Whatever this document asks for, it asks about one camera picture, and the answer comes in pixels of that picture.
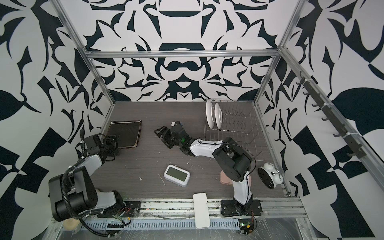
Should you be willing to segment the black square plate gold rim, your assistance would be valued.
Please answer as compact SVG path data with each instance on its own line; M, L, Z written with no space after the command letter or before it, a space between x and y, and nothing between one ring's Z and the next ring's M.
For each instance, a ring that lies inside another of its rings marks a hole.
M117 138L118 148L135 148L139 144L142 121L111 122L107 131L108 136Z

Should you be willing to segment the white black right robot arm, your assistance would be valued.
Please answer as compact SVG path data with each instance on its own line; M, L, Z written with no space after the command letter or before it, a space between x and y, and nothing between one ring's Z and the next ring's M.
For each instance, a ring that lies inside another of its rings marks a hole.
M171 128L163 126L154 130L154 134L168 149L179 147L187 156L216 160L224 174L232 181L234 188L233 199L221 201L221 215L224 217L262 215L260 201L254 200L251 191L250 177L255 170L264 185L271 190L284 182L280 172L271 163L252 168L252 153L230 137L217 142L192 138L179 121L173 122Z

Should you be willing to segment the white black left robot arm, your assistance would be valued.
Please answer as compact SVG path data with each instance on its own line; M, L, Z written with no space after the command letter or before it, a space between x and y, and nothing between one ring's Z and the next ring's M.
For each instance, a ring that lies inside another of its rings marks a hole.
M98 237L112 238L131 225L131 208L126 205L119 192L98 191L91 176L104 163L116 159L119 154L118 138L104 134L85 137L84 132L80 136L82 153L78 161L63 174L49 180L52 215L58 222L72 219ZM118 222L109 223L104 232L98 232L85 221L87 217L96 215L113 217Z

